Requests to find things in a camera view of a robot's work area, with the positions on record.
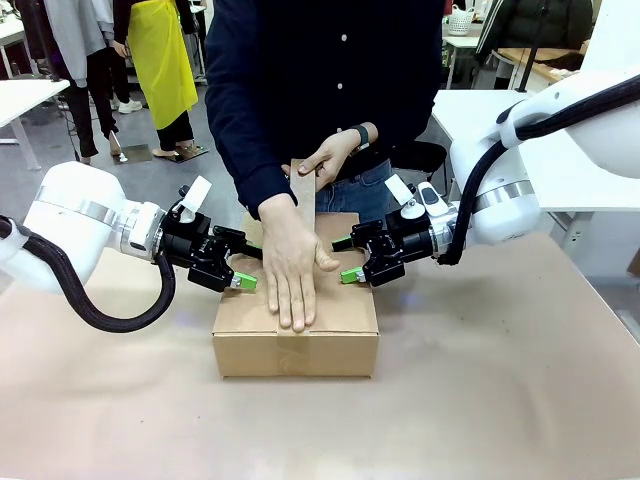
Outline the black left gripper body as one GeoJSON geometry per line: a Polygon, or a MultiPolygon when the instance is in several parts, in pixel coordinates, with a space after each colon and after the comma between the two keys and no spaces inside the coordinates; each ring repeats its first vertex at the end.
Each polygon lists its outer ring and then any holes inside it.
{"type": "Polygon", "coordinates": [[[188,270],[187,279],[215,292],[231,286],[233,270],[227,264],[233,230],[211,226],[201,213],[190,223],[181,223],[177,213],[168,213],[162,223],[161,247],[169,261],[188,270]]]}

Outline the person's right hand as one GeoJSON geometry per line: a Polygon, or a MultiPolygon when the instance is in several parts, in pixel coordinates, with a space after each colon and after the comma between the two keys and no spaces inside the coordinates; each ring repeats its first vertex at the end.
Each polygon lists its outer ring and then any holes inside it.
{"type": "Polygon", "coordinates": [[[269,310],[281,327],[302,332],[316,316],[314,269],[331,272],[339,262],[326,253],[289,195],[265,200],[258,213],[269,310]]]}

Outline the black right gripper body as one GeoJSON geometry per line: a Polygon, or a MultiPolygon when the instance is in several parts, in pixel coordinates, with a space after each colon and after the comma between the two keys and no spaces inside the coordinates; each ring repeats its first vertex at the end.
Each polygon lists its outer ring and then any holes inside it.
{"type": "Polygon", "coordinates": [[[428,213],[413,220],[397,210],[386,216],[386,223],[375,220],[356,224],[351,233],[368,254],[361,266],[368,284],[377,287],[405,275],[405,264],[444,255],[453,240],[453,210],[444,215],[428,213]]]}

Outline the person's left hand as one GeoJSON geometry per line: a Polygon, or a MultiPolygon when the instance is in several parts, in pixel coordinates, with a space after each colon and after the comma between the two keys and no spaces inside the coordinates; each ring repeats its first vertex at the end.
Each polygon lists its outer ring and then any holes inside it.
{"type": "Polygon", "coordinates": [[[359,146],[360,140],[360,134],[355,129],[336,133],[325,139],[312,155],[300,160],[297,167],[292,161],[290,166],[282,165],[281,168],[287,175],[291,170],[296,170],[302,176],[313,175],[316,178],[316,191],[320,191],[336,180],[347,157],[359,146]]]}

